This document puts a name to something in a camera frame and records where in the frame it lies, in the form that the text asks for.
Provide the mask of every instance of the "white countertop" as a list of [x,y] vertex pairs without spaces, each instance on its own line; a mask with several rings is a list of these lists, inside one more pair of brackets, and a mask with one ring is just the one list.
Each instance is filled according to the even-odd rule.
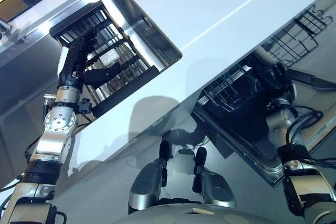
[[[31,24],[65,1],[43,0],[13,23]],[[183,57],[77,134],[68,176],[106,160],[313,1],[135,0]]]

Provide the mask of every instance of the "dish rack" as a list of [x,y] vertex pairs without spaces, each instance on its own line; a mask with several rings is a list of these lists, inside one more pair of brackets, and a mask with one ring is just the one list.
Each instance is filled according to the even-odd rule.
[[319,46],[316,36],[332,22],[332,17],[324,17],[324,12],[312,5],[261,46],[286,67],[291,67]]
[[56,37],[62,45],[70,48],[72,43],[88,29],[97,31],[97,44],[95,51],[88,56],[87,69],[109,68],[116,62],[120,65],[132,62],[103,86],[87,86],[95,103],[98,104],[151,66],[144,60],[122,28],[108,16],[107,10],[102,5],[94,8]]
[[100,117],[178,61],[182,55],[133,0],[101,0],[90,3],[50,29],[69,48],[85,31],[97,32],[95,50],[86,70],[109,68],[116,62],[122,71],[111,81],[87,89]]

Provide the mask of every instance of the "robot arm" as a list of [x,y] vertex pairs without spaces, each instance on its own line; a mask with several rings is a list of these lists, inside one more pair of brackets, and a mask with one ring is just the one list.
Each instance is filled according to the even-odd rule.
[[303,216],[307,224],[330,224],[336,220],[336,195],[319,169],[300,161],[297,152],[308,154],[302,145],[278,148],[285,178],[283,188],[289,210]]
[[56,181],[71,146],[71,135],[77,127],[74,110],[83,88],[83,80],[77,73],[84,71],[87,53],[96,42],[94,37],[95,33],[88,31],[69,49],[59,74],[54,106],[44,120],[44,133],[15,187],[1,224],[55,222],[56,207],[46,201],[54,197]]

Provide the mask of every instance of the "wire rack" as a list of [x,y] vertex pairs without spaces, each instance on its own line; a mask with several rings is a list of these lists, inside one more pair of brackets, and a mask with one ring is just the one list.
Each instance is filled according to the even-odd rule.
[[[217,107],[232,112],[248,99],[252,98],[259,90],[258,81],[249,73],[251,68],[240,63],[222,74],[215,81],[206,86],[201,93],[199,103],[211,101]],[[248,88],[237,88],[239,80],[249,83]]]
[[150,68],[135,48],[129,36],[107,14],[103,6],[89,12],[58,35],[61,43],[71,47],[72,43],[88,29],[97,31],[95,51],[90,53],[86,69],[108,68],[118,62],[127,67],[111,81],[100,87],[87,86],[95,103],[100,103],[130,81]]
[[315,5],[312,5],[273,34],[262,47],[290,67],[319,46],[316,36],[332,22],[332,17],[324,17],[324,12],[315,10]]

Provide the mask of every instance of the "black cable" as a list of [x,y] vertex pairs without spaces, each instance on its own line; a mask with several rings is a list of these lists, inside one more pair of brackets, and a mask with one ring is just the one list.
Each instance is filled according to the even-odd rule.
[[92,123],[91,119],[89,119],[84,113],[80,113],[89,123]]
[[49,112],[49,104],[44,104],[43,105],[43,121],[46,118],[48,112]]
[[56,214],[63,216],[63,224],[67,223],[67,215],[65,213],[57,211]]
[[11,199],[11,196],[12,195],[9,195],[5,200],[4,202],[2,202],[1,206],[0,206],[0,220],[1,220],[1,214],[2,214],[2,211],[3,209],[5,208],[5,205],[9,202],[9,200]]
[[13,187],[15,187],[18,183],[20,183],[20,181],[16,182],[15,184],[12,184],[11,186],[7,186],[5,188],[0,189],[0,193],[2,193],[3,191],[7,191],[7,190],[9,190],[9,189],[11,189]]
[[26,148],[26,150],[25,150],[25,152],[24,152],[25,158],[26,158],[27,160],[29,160],[30,157],[32,156],[32,155],[29,153],[29,149],[30,149],[34,144],[37,143],[37,141],[40,139],[41,136],[39,136],[38,138],[36,138],[33,142],[31,142],[31,143],[27,146],[27,148]]
[[82,124],[79,124],[79,125],[77,126],[77,128],[82,127],[82,126],[88,126],[88,125],[90,125],[90,124],[89,124],[89,123],[82,123]]
[[[300,117],[298,117],[287,129],[286,132],[286,143],[290,146],[290,148],[300,157],[300,161],[306,164],[310,164],[310,165],[316,165],[316,166],[322,166],[322,167],[326,167],[326,168],[333,168],[336,169],[336,163],[333,162],[328,162],[331,160],[336,160],[336,157],[330,157],[330,158],[323,158],[323,159],[318,159],[318,158],[313,158],[310,155],[301,153],[299,151],[297,151],[296,149],[293,148],[294,146],[294,139],[295,136],[299,133],[300,130],[308,128],[312,125],[314,125],[315,123],[317,123],[319,120],[321,120],[321,118],[323,117],[323,112],[321,111],[317,111],[313,108],[307,107],[307,106],[300,106],[300,105],[296,105],[296,106],[288,106],[286,105],[285,107],[287,108],[303,108],[303,109],[307,109],[310,112],[302,115]],[[293,128],[298,125],[299,123],[301,123],[294,131],[293,135],[291,136],[291,139],[289,139],[289,134],[290,132],[293,130]]]

